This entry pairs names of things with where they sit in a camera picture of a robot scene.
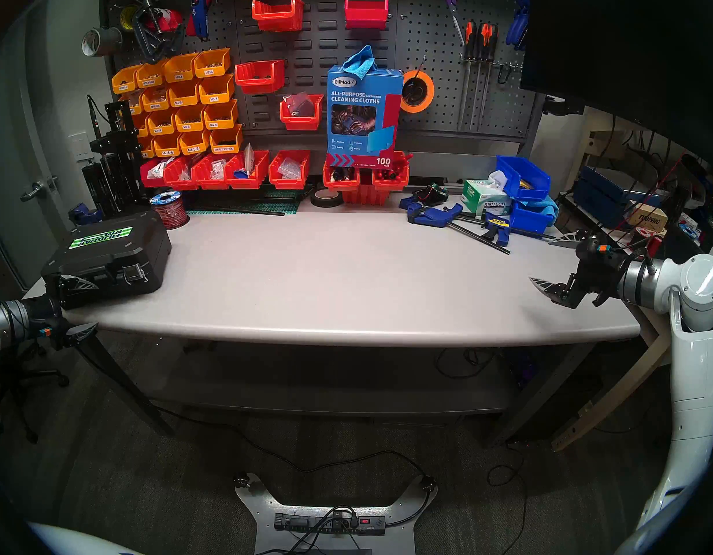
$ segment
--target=green sticker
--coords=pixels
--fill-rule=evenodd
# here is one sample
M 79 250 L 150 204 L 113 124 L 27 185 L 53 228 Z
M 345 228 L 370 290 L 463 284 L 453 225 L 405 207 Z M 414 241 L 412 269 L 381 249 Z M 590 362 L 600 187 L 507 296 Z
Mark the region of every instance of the green sticker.
M 69 250 L 77 249 L 80 246 L 86 246 L 87 244 L 103 243 L 104 241 L 111 241 L 113 238 L 123 238 L 130 234 L 133 230 L 132 226 L 127 226 L 124 229 L 111 230 L 107 232 L 101 232 L 98 235 L 85 236 L 84 238 L 78 238 L 68 247 Z

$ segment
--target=gray carpet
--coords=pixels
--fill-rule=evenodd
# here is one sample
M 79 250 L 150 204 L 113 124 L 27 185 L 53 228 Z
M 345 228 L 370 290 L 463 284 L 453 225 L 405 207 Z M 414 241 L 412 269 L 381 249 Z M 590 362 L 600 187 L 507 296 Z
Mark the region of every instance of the gray carpet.
M 131 376 L 153 348 L 152 339 L 140 336 L 103 333 L 102 339 Z M 615 360 L 601 363 L 604 373 L 619 374 L 631 363 Z M 301 474 L 234 434 L 178 421 L 172 423 L 177 436 L 162 438 L 72 351 L 35 362 L 49 364 L 69 375 L 71 385 L 39 383 L 30 391 L 25 410 L 40 435 L 37 445 L 25 440 L 11 402 L 3 410 L 0 479 L 32 521 L 147 555 L 245 555 L 253 553 L 255 525 L 232 484 L 238 471 L 257 473 L 281 502 L 304 505 L 386 505 L 416 475 L 391 457 Z M 608 554 L 631 533 L 664 466 L 667 382 L 668 369 L 658 370 L 605 422 L 620 430 L 649 410 L 630 433 L 593 432 L 559 454 L 548 443 L 515 445 L 524 454 L 529 498 L 525 530 L 511 554 Z M 436 500 L 416 523 L 419 554 L 499 555 L 520 528 L 521 482 L 486 484 L 491 467 L 520 461 L 507 449 L 482 448 L 491 417 L 445 427 L 230 412 L 204 417 L 236 423 L 302 466 L 380 448 L 413 457 L 439 484 Z

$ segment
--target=pegboard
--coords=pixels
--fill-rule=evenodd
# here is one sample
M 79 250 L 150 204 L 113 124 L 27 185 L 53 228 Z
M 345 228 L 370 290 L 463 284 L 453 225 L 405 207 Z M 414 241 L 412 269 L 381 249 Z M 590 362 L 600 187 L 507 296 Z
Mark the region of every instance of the pegboard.
M 289 0 L 263 0 L 269 4 L 285 4 Z M 487 64 L 470 67 L 467 104 L 459 107 L 466 65 L 460 60 L 462 45 L 456 34 L 445 0 L 390 0 L 387 29 L 353 29 L 344 27 L 344 0 L 302 0 L 305 3 L 302 30 L 299 32 L 262 32 L 251 18 L 251 0 L 217 0 L 210 8 L 208 24 L 210 41 L 186 37 L 181 53 L 200 52 L 219 47 L 231 48 L 233 65 L 248 61 L 285 59 L 285 86 L 270 95 L 244 95 L 236 88 L 239 120 L 248 132 L 284 132 L 279 120 L 282 96 L 305 91 L 323 93 L 327 87 L 327 72 L 331 66 L 357 53 L 370 44 L 377 64 L 409 72 L 421 64 L 434 81 L 436 94 L 433 103 L 420 113 L 403 112 L 400 130 L 454 132 L 457 136 L 477 136 L 523 140 L 529 130 L 534 93 L 520 90 L 521 73 L 513 71 L 507 83 L 498 83 L 499 65 L 492 66 L 488 82 L 484 118 L 478 123 L 482 88 L 487 75 Z M 110 22 L 118 25 L 122 7 L 129 0 L 110 3 Z M 191 0 L 158 0 L 160 8 L 176 9 L 189 15 Z M 465 26 L 469 19 L 492 22 L 499 27 L 495 60 L 499 64 L 521 65 L 523 53 L 505 45 L 505 34 L 513 20 L 514 0 L 458 0 L 457 17 Z M 129 34 L 123 51 L 116 56 L 118 68 L 143 63 L 134 38 Z M 478 95 L 472 107 L 473 93 L 480 80 Z M 316 132 L 325 135 L 324 118 Z M 470 131 L 470 120 L 475 115 L 475 130 Z M 464 126 L 457 132 L 457 120 Z

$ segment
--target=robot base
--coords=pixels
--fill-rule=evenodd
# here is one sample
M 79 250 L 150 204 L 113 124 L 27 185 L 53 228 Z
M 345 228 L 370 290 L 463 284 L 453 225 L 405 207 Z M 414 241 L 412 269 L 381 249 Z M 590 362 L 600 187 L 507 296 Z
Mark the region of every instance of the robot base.
M 303 505 L 283 505 L 278 502 L 262 481 L 254 473 L 247 473 L 249 487 L 236 488 L 238 497 L 243 502 L 256 520 L 256 547 L 254 553 L 262 553 L 270 549 L 282 549 L 287 551 L 296 542 L 292 534 L 284 530 L 274 528 L 274 517 L 277 513 L 296 514 L 310 517 L 323 517 L 329 512 L 329 507 L 307 507 Z M 355 508 L 357 516 L 378 517 L 384 516 L 385 521 L 400 521 L 413 515 L 426 499 L 426 492 L 421 489 L 421 476 L 416 477 L 408 489 L 394 502 L 386 507 L 360 507 Z M 431 505 L 438 493 L 438 487 L 428 498 L 425 509 Z M 324 553 L 327 555 L 350 554 L 350 555 L 415 555 L 416 544 L 413 539 L 413 526 L 418 518 L 417 515 L 411 521 L 401 526 L 387 528 L 384 535 L 354 535 L 354 539 L 359 543 L 360 551 L 348 534 L 320 534 L 316 547 L 311 549 L 311 553 Z M 297 533 L 297 537 L 302 537 L 302 533 Z M 312 533 L 305 539 L 308 544 L 313 542 L 315 534 Z M 309 545 L 300 543 L 297 551 L 305 551 Z

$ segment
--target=gray door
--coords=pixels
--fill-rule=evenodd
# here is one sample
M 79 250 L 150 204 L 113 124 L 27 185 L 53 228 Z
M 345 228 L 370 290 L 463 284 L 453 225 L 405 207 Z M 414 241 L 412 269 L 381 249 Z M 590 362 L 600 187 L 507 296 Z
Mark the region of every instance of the gray door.
M 0 43 L 0 251 L 28 289 L 70 224 L 35 129 L 25 50 L 23 18 Z M 34 198 L 21 201 L 31 191 Z

